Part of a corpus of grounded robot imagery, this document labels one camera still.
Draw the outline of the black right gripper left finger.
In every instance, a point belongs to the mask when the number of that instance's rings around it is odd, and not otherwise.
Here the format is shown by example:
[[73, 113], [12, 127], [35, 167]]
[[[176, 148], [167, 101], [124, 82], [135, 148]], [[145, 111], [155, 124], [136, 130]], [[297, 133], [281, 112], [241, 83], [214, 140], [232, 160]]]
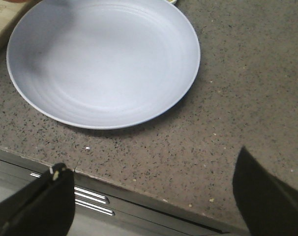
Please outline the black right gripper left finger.
[[65, 236], [74, 216], [74, 172], [57, 163], [0, 202], [0, 236]]

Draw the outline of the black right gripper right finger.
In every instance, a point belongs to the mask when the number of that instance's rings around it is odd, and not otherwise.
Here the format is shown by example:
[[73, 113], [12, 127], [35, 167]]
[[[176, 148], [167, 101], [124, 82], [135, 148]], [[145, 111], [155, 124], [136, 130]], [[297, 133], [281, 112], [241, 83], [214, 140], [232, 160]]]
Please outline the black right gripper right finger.
[[242, 147], [233, 175], [236, 205], [252, 236], [298, 236], [298, 191]]

